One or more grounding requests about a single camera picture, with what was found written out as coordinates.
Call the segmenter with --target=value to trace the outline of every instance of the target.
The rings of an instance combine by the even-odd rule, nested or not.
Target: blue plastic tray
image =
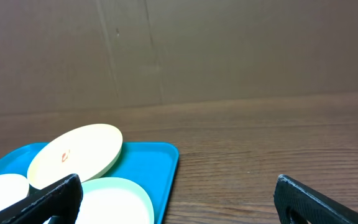
[[[20,147],[0,159],[0,174],[27,176],[31,160],[48,143]],[[165,142],[125,142],[119,159],[103,177],[122,177],[139,184],[148,193],[155,223],[163,220],[179,160],[178,149]]]

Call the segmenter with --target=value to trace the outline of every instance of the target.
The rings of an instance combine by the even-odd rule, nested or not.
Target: wooden table
[[[278,174],[358,212],[358,93],[0,116],[0,157],[91,123],[179,148],[166,223],[278,223]]]

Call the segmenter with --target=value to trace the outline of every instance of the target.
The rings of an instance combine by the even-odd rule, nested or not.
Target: blue tray
[[[31,160],[48,143],[20,147],[0,159],[0,174],[27,176]],[[162,223],[179,160],[178,149],[165,142],[125,142],[117,162],[102,177],[122,177],[148,193],[156,224]]]

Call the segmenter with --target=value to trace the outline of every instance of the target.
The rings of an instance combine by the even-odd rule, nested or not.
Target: brown wall
[[[358,1],[0,0],[0,114],[358,91]]]

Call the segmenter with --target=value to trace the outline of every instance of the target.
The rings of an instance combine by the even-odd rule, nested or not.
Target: brown background
[[[179,148],[168,223],[358,211],[358,1],[1,0],[0,158],[91,123]]]

